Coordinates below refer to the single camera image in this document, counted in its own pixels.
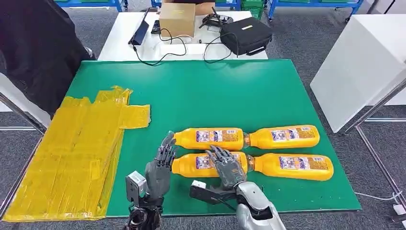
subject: yellow tape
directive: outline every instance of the yellow tape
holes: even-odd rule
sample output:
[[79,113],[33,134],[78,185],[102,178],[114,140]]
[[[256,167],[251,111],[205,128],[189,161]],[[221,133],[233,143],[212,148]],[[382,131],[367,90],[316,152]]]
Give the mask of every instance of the yellow tape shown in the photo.
[[147,127],[149,105],[128,106],[131,90],[115,86],[88,98],[66,97],[3,220],[100,219],[107,211],[123,128]]

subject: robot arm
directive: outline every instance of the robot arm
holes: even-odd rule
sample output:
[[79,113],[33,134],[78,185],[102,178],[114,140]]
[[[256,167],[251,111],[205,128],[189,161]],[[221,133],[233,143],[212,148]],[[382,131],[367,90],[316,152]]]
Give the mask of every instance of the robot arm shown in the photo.
[[237,220],[244,230],[286,230],[275,206],[254,182],[237,185]]
[[275,206],[246,174],[229,151],[211,146],[207,150],[222,181],[221,189],[206,189],[206,184],[194,181],[189,195],[209,204],[236,199],[238,223],[244,230],[286,230]]
[[145,178],[137,171],[125,178],[130,218],[124,230],[155,230],[160,226],[164,195],[169,190],[172,163],[175,159],[174,133],[169,132],[153,161],[145,168]]

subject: blue shelf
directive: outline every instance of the blue shelf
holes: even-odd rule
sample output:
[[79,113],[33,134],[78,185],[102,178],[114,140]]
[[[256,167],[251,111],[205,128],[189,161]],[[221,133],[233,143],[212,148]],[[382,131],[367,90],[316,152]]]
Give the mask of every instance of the blue shelf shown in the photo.
[[122,12],[120,0],[109,0],[108,2],[81,2],[80,0],[56,1],[60,7],[116,7]]
[[350,7],[350,8],[352,8],[352,12],[350,14],[350,16],[351,16],[357,12],[357,10],[360,8],[362,2],[363,2],[363,0],[358,0],[358,1],[350,0],[349,2],[320,2],[320,0],[310,0],[310,2],[285,2],[285,1],[279,1],[279,0],[272,0],[272,2],[269,1],[270,10],[269,10],[269,14],[268,14],[268,19],[269,20],[272,19],[275,8],[279,7],[279,6],[282,6],[282,7],[333,7],[333,8]]
[[[161,1],[154,1],[151,0],[151,5],[153,7],[161,7]],[[217,3],[215,4],[217,7],[235,7],[237,11],[241,10],[241,0],[235,0],[233,3]]]

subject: orange juice bottle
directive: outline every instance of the orange juice bottle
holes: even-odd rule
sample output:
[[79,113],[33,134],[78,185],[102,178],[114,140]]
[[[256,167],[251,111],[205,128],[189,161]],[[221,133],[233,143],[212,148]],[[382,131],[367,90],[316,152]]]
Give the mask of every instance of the orange juice bottle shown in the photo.
[[[253,157],[243,152],[231,152],[245,172],[252,171]],[[217,170],[207,153],[189,153],[173,161],[172,173],[184,177],[218,177]]]
[[333,176],[330,158],[321,155],[267,153],[254,157],[254,170],[266,176],[326,181]]
[[262,128],[246,138],[247,145],[260,149],[290,149],[313,147],[318,144],[320,135],[315,126],[285,126]]
[[244,147],[244,135],[240,128],[188,128],[175,133],[176,143],[185,149],[209,150],[216,145],[226,150],[240,150]]
[[[266,176],[325,181],[333,176],[331,160],[321,155],[267,153],[252,157],[243,152],[231,152],[245,172],[252,170]],[[206,153],[191,153],[175,159],[172,172],[184,177],[218,177]]]

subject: bottle cap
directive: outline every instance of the bottle cap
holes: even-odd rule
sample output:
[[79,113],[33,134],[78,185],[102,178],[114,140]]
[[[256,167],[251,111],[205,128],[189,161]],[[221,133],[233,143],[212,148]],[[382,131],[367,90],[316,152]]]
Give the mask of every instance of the bottle cap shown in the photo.
[[251,146],[251,140],[249,139],[249,134],[248,133],[243,133],[244,135],[244,146],[243,148],[248,148],[249,146]]
[[247,165],[248,165],[247,172],[251,172],[255,168],[255,158],[249,154],[246,154],[246,157],[247,157]]

